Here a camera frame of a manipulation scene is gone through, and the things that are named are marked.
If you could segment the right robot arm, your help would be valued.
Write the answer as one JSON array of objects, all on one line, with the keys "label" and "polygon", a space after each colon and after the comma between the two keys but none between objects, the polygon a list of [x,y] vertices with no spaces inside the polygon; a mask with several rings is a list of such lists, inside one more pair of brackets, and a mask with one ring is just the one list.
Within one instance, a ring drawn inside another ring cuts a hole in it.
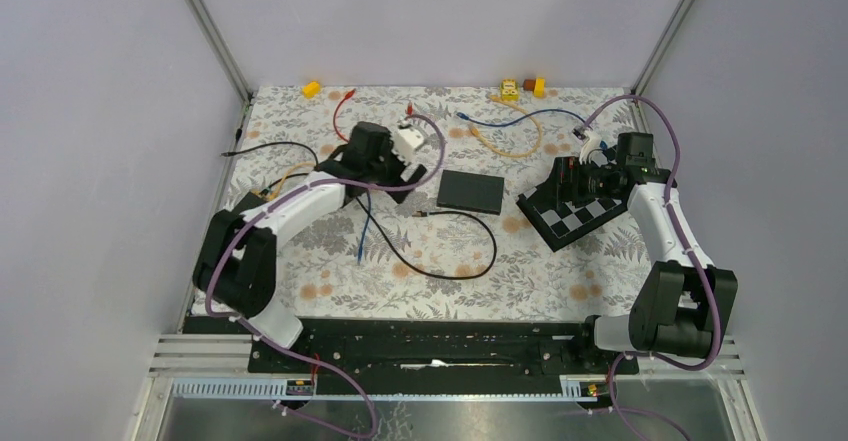
[{"label": "right robot arm", "polygon": [[575,363],[597,373],[613,352],[713,359],[721,347],[738,281],[697,245],[681,213],[676,183],[657,166],[650,134],[628,132],[591,161],[594,149],[558,157],[545,181],[517,205],[558,251],[623,213],[636,221],[652,264],[626,315],[592,316],[573,347]]}]

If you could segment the black network switch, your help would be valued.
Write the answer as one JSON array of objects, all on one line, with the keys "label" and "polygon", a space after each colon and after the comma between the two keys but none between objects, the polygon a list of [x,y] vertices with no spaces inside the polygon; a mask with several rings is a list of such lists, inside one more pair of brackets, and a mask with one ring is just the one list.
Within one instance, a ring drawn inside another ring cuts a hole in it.
[{"label": "black network switch", "polygon": [[440,208],[500,215],[504,187],[503,177],[444,170],[436,205]]}]

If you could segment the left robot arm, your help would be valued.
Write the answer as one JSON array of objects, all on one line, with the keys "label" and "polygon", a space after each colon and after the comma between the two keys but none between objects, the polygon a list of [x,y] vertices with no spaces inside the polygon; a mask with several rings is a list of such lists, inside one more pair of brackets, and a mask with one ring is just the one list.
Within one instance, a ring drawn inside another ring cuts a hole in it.
[{"label": "left robot arm", "polygon": [[300,184],[269,201],[246,196],[236,208],[218,211],[194,267],[194,286],[208,302],[227,306],[223,317],[247,322],[255,336],[274,343],[271,356],[282,369],[301,370],[311,348],[299,338],[302,322],[276,294],[278,250],[365,191],[403,202],[431,176],[413,163],[424,143],[424,133],[408,121],[393,128],[357,123],[348,142]]}]

